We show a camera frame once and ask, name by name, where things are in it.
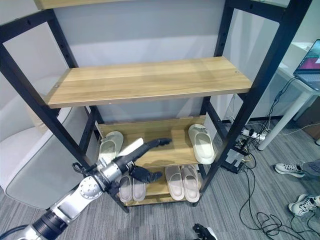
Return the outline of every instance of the white chair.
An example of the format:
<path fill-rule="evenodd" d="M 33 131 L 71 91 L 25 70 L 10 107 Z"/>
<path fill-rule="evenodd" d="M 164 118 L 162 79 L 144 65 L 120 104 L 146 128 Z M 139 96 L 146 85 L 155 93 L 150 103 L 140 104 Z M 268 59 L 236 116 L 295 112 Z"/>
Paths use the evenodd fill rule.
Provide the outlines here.
<path fill-rule="evenodd" d="M 62 108 L 58 115 L 77 143 L 87 119 L 83 107 Z M 42 134 L 33 125 L 19 95 L 1 109 L 0 128 L 0 186 L 7 196 L 47 209 L 83 178 L 72 168 L 77 160 L 56 136 L 50 130 Z M 96 161 L 97 146 L 92 134 L 86 153 L 90 164 Z"/>

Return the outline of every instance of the shoelace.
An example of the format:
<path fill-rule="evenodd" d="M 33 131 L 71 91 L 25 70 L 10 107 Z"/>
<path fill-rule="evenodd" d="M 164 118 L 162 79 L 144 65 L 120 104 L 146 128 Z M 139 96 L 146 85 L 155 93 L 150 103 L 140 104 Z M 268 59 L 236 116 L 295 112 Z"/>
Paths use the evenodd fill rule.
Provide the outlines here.
<path fill-rule="evenodd" d="M 300 205 L 300 208 L 304 212 L 316 209 L 316 206 L 310 201 L 310 199 L 311 197 L 308 197 L 307 200 L 305 200 L 304 203 Z"/>
<path fill-rule="evenodd" d="M 293 170 L 295 172 L 303 172 L 302 170 L 299 170 L 297 168 L 297 165 L 293 165 L 293 164 L 285 164 L 284 168 L 287 169 L 287 170 Z"/>

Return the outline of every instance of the shoe rack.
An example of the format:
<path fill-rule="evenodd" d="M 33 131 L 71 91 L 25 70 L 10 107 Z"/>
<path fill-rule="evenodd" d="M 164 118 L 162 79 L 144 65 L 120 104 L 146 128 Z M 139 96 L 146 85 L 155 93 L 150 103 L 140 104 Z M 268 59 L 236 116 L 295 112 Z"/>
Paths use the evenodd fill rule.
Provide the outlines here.
<path fill-rule="evenodd" d="M 266 90 L 312 0 L 290 0 L 288 5 L 255 0 L 226 0 L 213 57 L 157 63 L 78 67 L 53 8 L 118 1 L 120 0 L 35 0 L 41 11 L 0 25 L 0 71 L 85 168 L 89 167 L 86 151 L 90 136 L 95 130 L 96 121 L 104 135 L 111 131 L 120 131 L 124 135 L 125 145 L 139 137 L 145 141 L 161 137 L 172 138 L 170 145 L 151 150 L 136 162 L 137 165 L 163 170 L 167 166 L 197 164 L 187 130 L 191 124 L 203 124 L 203 116 L 207 114 L 222 139 L 222 147 L 216 153 L 208 172 L 199 164 L 203 178 L 200 188 L 201 199 Z M 251 82 L 222 56 L 234 9 L 279 23 L 278 30 L 254 82 Z M 69 69 L 44 99 L 30 84 L 3 44 L 43 23 L 48 24 L 57 47 L 69 66 Z M 210 96 L 224 94 L 238 94 L 243 100 L 241 109 L 229 131 L 226 130 L 210 103 Z M 204 98 L 200 116 L 192 118 L 106 125 L 103 124 L 104 121 L 96 107 L 96 105 L 105 104 L 194 97 Z M 57 113 L 59 108 L 84 106 L 90 106 L 91 111 L 88 113 L 88 121 L 82 132 L 81 141 L 77 143 L 57 120 Z M 131 202 L 128 205 L 172 202 L 173 199 L 168 193 L 169 190 L 163 178 L 147 187 L 147 197 L 144 201 Z M 118 198 L 113 199 L 124 211 L 128 212 L 128 208 Z"/>

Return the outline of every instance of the slide sandal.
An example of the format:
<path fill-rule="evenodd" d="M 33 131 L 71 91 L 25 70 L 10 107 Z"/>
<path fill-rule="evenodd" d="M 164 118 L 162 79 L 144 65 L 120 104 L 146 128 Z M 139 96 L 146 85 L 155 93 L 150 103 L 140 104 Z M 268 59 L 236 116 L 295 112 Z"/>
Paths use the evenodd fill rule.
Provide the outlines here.
<path fill-rule="evenodd" d="M 168 166 L 164 172 L 171 197 L 177 201 L 182 200 L 185 197 L 185 190 L 179 166 Z"/>
<path fill-rule="evenodd" d="M 132 178 L 125 173 L 120 179 L 119 198 L 123 203 L 132 200 Z"/>
<path fill-rule="evenodd" d="M 181 175 L 185 199 L 191 203 L 198 202 L 200 192 L 198 188 L 199 180 L 196 167 L 194 165 L 182 166 Z"/>
<path fill-rule="evenodd" d="M 109 132 L 101 141 L 98 157 L 99 163 L 101 163 L 104 167 L 109 164 L 119 154 L 123 142 L 124 136 L 121 132 Z"/>
<path fill-rule="evenodd" d="M 133 178 L 133 200 L 140 202 L 146 197 L 147 184 Z"/>
<path fill-rule="evenodd" d="M 193 124 L 189 127 L 188 133 L 195 159 L 201 164 L 212 164 L 215 160 L 215 151 L 206 127 Z"/>

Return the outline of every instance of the electrical outlet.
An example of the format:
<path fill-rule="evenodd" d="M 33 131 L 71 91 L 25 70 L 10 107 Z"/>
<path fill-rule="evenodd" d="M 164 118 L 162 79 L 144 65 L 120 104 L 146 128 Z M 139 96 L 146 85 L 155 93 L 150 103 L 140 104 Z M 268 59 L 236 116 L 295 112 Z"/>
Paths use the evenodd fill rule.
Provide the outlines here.
<path fill-rule="evenodd" d="M 247 129 L 244 129 L 242 131 L 242 135 L 247 136 L 247 137 L 251 137 L 253 139 L 257 139 L 260 141 L 263 141 L 266 138 L 266 135 L 264 133 L 258 134 L 256 132 L 254 132 L 251 136 L 249 136 L 249 130 L 247 130 Z"/>

